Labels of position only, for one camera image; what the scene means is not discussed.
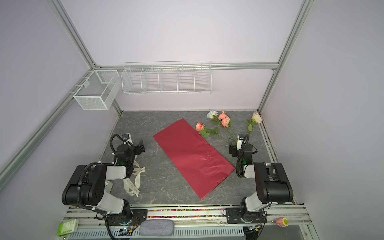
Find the cream fake rose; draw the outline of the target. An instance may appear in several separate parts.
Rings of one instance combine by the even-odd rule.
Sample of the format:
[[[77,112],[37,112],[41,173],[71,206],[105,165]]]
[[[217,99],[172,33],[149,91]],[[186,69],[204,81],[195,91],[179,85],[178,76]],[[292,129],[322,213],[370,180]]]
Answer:
[[[259,113],[253,113],[250,120],[246,120],[245,124],[247,125],[247,134],[251,134],[255,129],[256,125],[259,125],[262,122],[262,117]]]

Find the red wrapping paper sheet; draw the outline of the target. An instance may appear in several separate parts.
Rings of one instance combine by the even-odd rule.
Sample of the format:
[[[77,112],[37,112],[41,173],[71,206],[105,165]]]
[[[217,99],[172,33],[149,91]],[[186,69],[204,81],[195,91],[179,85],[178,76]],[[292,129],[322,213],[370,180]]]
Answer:
[[[154,139],[200,198],[207,197],[235,168],[186,120],[154,135]]]

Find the single pink fake rose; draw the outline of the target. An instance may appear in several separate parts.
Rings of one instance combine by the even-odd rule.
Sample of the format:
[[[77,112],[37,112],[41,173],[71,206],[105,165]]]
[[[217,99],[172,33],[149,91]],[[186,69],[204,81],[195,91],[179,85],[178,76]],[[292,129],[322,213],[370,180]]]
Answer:
[[[208,139],[211,136],[216,136],[217,138],[225,141],[226,143],[230,143],[229,140],[225,139],[219,134],[219,129],[214,128],[214,129],[206,129],[205,125],[198,122],[196,124],[196,131],[205,139]]]

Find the double pink fake rose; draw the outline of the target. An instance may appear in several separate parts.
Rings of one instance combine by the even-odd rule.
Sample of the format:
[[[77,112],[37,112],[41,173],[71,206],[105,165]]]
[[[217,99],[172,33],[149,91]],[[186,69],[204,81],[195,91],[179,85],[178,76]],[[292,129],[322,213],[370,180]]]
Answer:
[[[222,111],[222,113],[218,116],[218,120],[223,128],[227,131],[227,133],[231,136],[231,139],[236,142],[238,137],[231,129],[231,118],[228,116],[228,114],[225,111]]]

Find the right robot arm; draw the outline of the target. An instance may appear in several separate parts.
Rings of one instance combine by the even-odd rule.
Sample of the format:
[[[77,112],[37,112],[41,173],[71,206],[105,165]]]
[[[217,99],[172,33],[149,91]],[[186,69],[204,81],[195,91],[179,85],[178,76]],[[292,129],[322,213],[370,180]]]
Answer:
[[[254,162],[258,150],[249,143],[249,135],[238,135],[237,145],[230,145],[229,153],[237,157],[236,174],[239,178],[255,180],[256,192],[243,198],[236,208],[225,209],[229,224],[264,224],[266,208],[293,201],[294,193],[281,163]]]

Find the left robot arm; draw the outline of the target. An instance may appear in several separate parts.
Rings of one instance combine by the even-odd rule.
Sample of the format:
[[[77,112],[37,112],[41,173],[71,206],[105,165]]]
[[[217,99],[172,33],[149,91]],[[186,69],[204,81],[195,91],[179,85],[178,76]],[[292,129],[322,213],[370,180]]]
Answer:
[[[62,203],[95,212],[106,220],[107,225],[139,225],[146,217],[143,211],[133,211],[128,200],[113,196],[107,189],[113,181],[123,181],[128,195],[140,194],[141,174],[137,157],[146,151],[144,142],[134,145],[131,134],[110,138],[113,160],[101,161],[76,167],[62,193]]]

